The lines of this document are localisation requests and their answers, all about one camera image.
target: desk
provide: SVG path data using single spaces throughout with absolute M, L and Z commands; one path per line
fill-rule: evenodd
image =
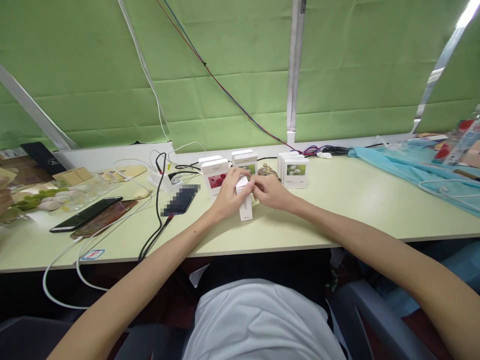
M 276 167 L 274 159 L 263 162 L 274 169 Z M 146 177 L 143 174 L 138 181 L 146 184 Z M 479 218 L 360 159 L 345 156 L 332 160 L 314 158 L 310 161 L 308 180 L 307 189 L 292 189 L 291 192 L 319 207 L 369 224 L 405 242 L 480 236 Z M 202 189 L 187 213 L 173 218 L 152 250 L 191 225 L 210 207 L 209 195 L 203 188 L 203 177 L 194 177 L 189 184 L 201 184 Z M 108 196 L 129 199 L 128 194 L 133 194 L 137 188 L 129 182 Z M 168 195 L 161 193 L 159 199 L 163 204 Z M 69 215 L 62 214 L 61 218 L 56 214 L 42 216 L 55 219 L 50 220 L 49 225 L 13 229 L 7 241 L 0 242 L 0 272 L 44 269 L 68 245 L 68 234 L 51 234 L 47 230 Z M 105 252 L 89 263 L 135 261 L 143 244 L 157 227 L 154 207 L 126 219 L 117 229 L 91 240 L 87 250 L 104 249 Z M 61 258 L 55 267 L 74 267 L 79 246 Z M 238 214 L 233 215 L 208 233 L 190 256 L 336 246 L 306 221 L 253 202 L 253 220 L 242 222 Z

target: smartphone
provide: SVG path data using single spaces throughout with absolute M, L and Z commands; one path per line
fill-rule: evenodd
M 185 214 L 199 189 L 200 185 L 183 185 L 165 208 L 160 211 L 160 215 L 170 217 Z
M 99 215 L 101 212 L 105 211 L 113 204 L 118 203 L 122 200 L 123 197 L 106 197 L 92 206 L 87 207 L 85 210 L 80 211 L 78 214 L 72 216 L 68 220 L 58 224 L 57 226 L 50 229 L 51 233 L 63 233 L 70 232 L 79 229 L 94 217 Z
M 111 224 L 118 219 L 120 219 L 127 211 L 137 205 L 139 202 L 137 200 L 123 200 L 119 201 L 112 206 L 110 206 L 107 210 L 102 212 L 100 215 L 95 217 L 93 220 L 89 221 L 73 234 L 70 235 L 71 238 L 78 238 L 78 237 L 91 237 L 96 232 L 99 232 L 101 229 L 106 227 L 108 224 Z

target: small white box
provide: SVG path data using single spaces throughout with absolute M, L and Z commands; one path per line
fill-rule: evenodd
M 245 185 L 249 183 L 249 179 L 246 176 L 241 176 L 240 180 L 236 183 L 236 194 L 240 194 L 244 189 Z M 252 214 L 252 198 L 250 194 L 245 198 L 243 203 L 240 205 L 240 220 L 247 221 L 254 218 Z
M 208 157 L 201 157 L 198 159 L 198 167 L 201 168 L 203 164 L 215 161 L 215 160 L 220 160 L 223 159 L 220 155 L 213 155 L 213 156 L 208 156 Z
M 227 159 L 219 159 L 205 162 L 201 166 L 201 172 L 205 179 L 205 185 L 212 202 L 215 201 L 220 192 L 220 187 L 229 172 L 229 161 Z
M 237 155 L 243 155 L 243 154 L 248 154 L 248 153 L 253 153 L 254 151 L 252 149 L 247 149 L 247 150 L 239 150 L 239 151 L 232 151 L 231 153 L 231 162 L 233 164 L 234 167 L 236 167 L 237 165 L 235 165 L 235 157 Z
M 233 158 L 235 159 L 235 160 L 232 160 L 232 163 L 234 164 L 233 166 L 248 170 L 252 175 L 257 175 L 257 171 L 258 171 L 257 160 L 259 156 L 256 152 L 249 152 L 242 155 L 236 155 Z
M 284 183 L 284 163 L 285 159 L 292 159 L 292 158 L 299 158 L 304 159 L 303 155 L 300 155 L 298 151 L 288 151 L 288 152 L 280 152 L 277 157 L 277 174 L 280 177 L 280 182 Z
M 283 185 L 287 189 L 305 189 L 309 172 L 307 158 L 287 158 L 283 163 Z

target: white shirt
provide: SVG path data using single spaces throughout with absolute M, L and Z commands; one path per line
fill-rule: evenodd
M 203 295 L 183 360 L 345 359 L 327 312 L 288 287 L 245 279 Z

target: red wire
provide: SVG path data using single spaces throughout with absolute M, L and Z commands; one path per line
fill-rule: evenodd
M 203 62 L 202 58 L 197 54 L 197 52 L 192 48 L 192 46 L 189 44 L 189 42 L 187 41 L 187 39 L 185 39 L 185 37 L 183 36 L 183 34 L 180 32 L 179 28 L 175 25 L 175 23 L 172 21 L 172 19 L 170 18 L 170 16 L 167 14 L 167 12 L 165 11 L 164 7 L 162 6 L 162 4 L 159 2 L 159 0 L 156 0 L 157 4 L 161 7 L 161 9 L 163 10 L 163 13 L 166 15 L 166 17 L 168 18 L 168 20 L 170 20 L 171 24 L 173 25 L 173 27 L 176 29 L 176 31 L 180 34 L 181 38 L 183 39 L 183 41 L 185 41 L 185 43 L 188 45 L 188 47 L 190 48 L 191 51 L 193 51 L 193 53 L 196 55 L 196 57 L 198 58 L 198 60 L 200 60 L 200 62 L 203 64 L 203 66 L 205 66 L 205 69 L 208 71 L 208 73 L 210 74 L 210 76 L 216 81 L 216 83 L 218 84 L 218 86 L 220 86 L 222 88 L 222 90 L 227 93 L 232 99 L 234 98 L 228 91 L 227 89 L 225 89 L 222 84 L 217 80 L 217 78 L 212 74 L 212 72 L 210 71 L 209 67 L 207 66 L 207 64 L 205 62 Z M 254 123 L 256 123 L 251 117 L 250 115 L 240 107 L 240 109 L 244 112 L 244 114 L 250 119 L 252 120 Z M 260 126 L 260 124 L 256 123 L 258 125 L 258 127 L 260 129 L 262 129 L 266 134 L 270 135 L 272 138 L 274 138 L 275 140 L 278 140 L 279 142 L 281 142 L 282 144 L 288 146 L 290 149 L 292 150 L 295 150 L 293 147 L 291 147 L 290 145 L 288 145 L 286 142 L 280 140 L 278 137 L 276 137 L 275 135 L 272 135 L 271 133 L 269 133 L 267 130 L 265 130 L 262 126 Z

